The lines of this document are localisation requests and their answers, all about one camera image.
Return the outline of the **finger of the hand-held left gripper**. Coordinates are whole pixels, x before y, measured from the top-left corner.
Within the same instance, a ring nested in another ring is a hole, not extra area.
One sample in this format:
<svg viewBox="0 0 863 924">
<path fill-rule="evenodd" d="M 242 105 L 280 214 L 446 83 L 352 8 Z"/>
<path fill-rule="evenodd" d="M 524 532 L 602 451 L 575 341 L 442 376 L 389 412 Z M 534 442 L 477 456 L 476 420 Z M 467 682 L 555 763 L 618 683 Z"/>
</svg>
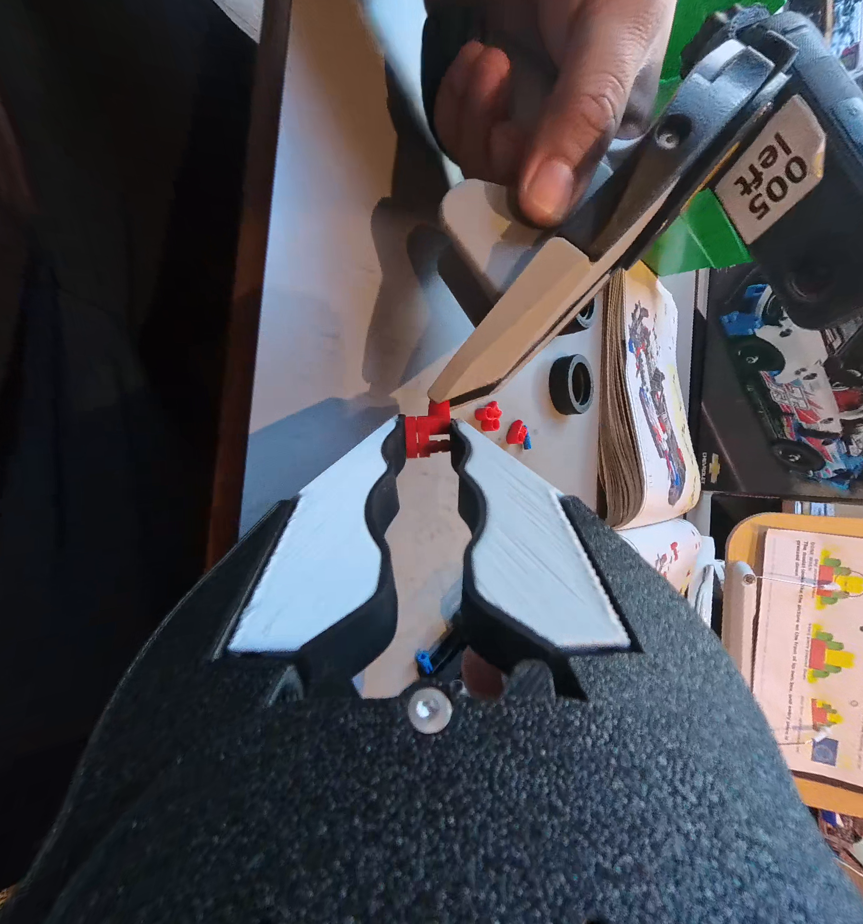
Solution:
<svg viewBox="0 0 863 924">
<path fill-rule="evenodd" d="M 622 260 L 622 241 L 591 261 L 553 237 L 521 271 L 428 389 L 440 404 L 465 405 L 510 381 L 592 298 Z"/>
</svg>

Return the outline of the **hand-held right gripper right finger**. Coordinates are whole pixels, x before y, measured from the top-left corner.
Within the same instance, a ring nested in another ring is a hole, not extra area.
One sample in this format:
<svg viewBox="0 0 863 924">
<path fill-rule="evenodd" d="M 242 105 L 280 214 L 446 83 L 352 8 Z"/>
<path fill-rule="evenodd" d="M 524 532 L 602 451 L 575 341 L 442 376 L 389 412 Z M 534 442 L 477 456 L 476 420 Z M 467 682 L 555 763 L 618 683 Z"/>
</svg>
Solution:
<svg viewBox="0 0 863 924">
<path fill-rule="evenodd" d="M 504 675 L 539 661 L 574 683 L 578 657 L 632 637 L 564 508 L 564 495 L 467 422 L 453 421 L 458 512 L 470 530 L 459 632 Z"/>
</svg>

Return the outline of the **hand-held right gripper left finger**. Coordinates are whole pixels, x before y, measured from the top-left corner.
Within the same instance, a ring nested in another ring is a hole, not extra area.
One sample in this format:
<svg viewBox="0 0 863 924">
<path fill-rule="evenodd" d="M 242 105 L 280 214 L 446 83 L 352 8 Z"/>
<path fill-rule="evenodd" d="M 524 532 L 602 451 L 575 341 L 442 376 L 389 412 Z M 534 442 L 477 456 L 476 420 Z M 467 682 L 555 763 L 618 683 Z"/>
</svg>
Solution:
<svg viewBox="0 0 863 924">
<path fill-rule="evenodd" d="M 391 644 L 398 599 L 387 532 L 400 510 L 405 419 L 391 417 L 293 498 L 226 636 L 226 653 L 353 683 Z"/>
</svg>

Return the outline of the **person's left hand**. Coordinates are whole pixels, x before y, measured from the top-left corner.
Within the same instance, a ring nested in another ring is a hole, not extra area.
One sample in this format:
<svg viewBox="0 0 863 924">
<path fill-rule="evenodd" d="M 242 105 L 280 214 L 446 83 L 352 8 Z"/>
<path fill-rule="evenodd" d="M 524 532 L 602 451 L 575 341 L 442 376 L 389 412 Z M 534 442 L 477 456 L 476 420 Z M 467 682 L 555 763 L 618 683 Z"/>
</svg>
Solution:
<svg viewBox="0 0 863 924">
<path fill-rule="evenodd" d="M 421 87 L 439 150 L 559 225 L 610 144 L 641 135 L 674 1 L 425 2 Z"/>
</svg>

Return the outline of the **green plastic bin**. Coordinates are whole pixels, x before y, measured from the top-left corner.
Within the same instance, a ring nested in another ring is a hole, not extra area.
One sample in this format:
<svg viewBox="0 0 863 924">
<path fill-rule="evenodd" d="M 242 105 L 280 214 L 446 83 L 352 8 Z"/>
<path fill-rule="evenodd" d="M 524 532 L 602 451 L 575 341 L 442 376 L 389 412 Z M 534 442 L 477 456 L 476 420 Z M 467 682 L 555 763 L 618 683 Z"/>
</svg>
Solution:
<svg viewBox="0 0 863 924">
<path fill-rule="evenodd" d="M 733 1 L 678 1 L 663 60 L 654 114 L 659 115 L 679 88 L 681 52 L 705 19 L 732 7 Z M 657 276 L 748 263 L 749 251 L 712 191 L 699 191 L 657 238 L 642 261 Z"/>
</svg>

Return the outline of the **open instruction booklet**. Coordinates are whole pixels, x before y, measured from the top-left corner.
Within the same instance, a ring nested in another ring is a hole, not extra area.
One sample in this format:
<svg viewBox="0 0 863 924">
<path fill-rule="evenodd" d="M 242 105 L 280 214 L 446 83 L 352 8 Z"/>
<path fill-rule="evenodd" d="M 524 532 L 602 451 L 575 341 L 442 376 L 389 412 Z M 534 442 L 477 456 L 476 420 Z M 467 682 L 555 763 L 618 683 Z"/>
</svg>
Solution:
<svg viewBox="0 0 863 924">
<path fill-rule="evenodd" d="M 677 308 L 638 262 L 602 300 L 599 486 L 606 523 L 692 605 L 712 542 L 687 519 L 701 495 L 676 363 Z"/>
</svg>

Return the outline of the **instruction sheet on stand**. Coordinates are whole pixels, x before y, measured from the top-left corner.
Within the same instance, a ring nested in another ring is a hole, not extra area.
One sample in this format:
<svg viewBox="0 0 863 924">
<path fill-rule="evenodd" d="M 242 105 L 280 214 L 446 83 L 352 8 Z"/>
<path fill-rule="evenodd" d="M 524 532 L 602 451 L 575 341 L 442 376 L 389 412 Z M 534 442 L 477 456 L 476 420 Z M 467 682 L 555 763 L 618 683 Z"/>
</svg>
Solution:
<svg viewBox="0 0 863 924">
<path fill-rule="evenodd" d="M 730 533 L 726 541 L 726 562 L 748 563 L 761 581 L 765 535 L 771 528 L 863 538 L 863 518 L 793 513 L 755 514 L 743 520 Z M 793 771 L 792 774 L 801 800 L 809 807 L 863 818 L 863 788 L 806 772 Z"/>
</svg>

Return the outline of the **white board stand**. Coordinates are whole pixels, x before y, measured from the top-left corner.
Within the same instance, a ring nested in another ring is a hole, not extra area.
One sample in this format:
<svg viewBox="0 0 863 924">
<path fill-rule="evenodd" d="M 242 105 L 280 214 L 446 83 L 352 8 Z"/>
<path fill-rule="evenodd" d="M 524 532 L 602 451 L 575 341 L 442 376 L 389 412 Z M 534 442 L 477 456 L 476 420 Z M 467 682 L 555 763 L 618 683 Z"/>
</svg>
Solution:
<svg viewBox="0 0 863 924">
<path fill-rule="evenodd" d="M 686 598 L 697 615 L 713 628 L 715 593 L 720 593 L 719 637 L 749 687 L 753 685 L 760 577 L 744 561 L 715 557 L 713 538 L 701 537 Z"/>
</svg>

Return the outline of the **black toy car box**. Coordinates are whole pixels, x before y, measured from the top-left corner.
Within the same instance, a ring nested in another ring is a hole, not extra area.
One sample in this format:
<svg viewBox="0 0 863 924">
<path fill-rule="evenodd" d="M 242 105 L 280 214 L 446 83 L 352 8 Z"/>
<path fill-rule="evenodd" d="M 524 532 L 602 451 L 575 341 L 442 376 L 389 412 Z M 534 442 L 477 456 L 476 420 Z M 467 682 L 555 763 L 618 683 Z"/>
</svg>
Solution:
<svg viewBox="0 0 863 924">
<path fill-rule="evenodd" d="M 748 264 L 711 271 L 695 322 L 705 489 L 863 503 L 863 315 L 804 329 Z"/>
</svg>

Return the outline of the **printed instruction sheet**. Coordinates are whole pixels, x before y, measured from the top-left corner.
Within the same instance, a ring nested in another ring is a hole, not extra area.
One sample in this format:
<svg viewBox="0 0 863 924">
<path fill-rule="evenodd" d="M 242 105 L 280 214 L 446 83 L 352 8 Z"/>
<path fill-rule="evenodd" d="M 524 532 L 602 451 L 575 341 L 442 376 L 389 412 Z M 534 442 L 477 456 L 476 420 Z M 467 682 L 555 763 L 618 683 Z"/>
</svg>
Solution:
<svg viewBox="0 0 863 924">
<path fill-rule="evenodd" d="M 863 789 L 863 537 L 765 533 L 752 690 L 791 771 Z"/>
</svg>

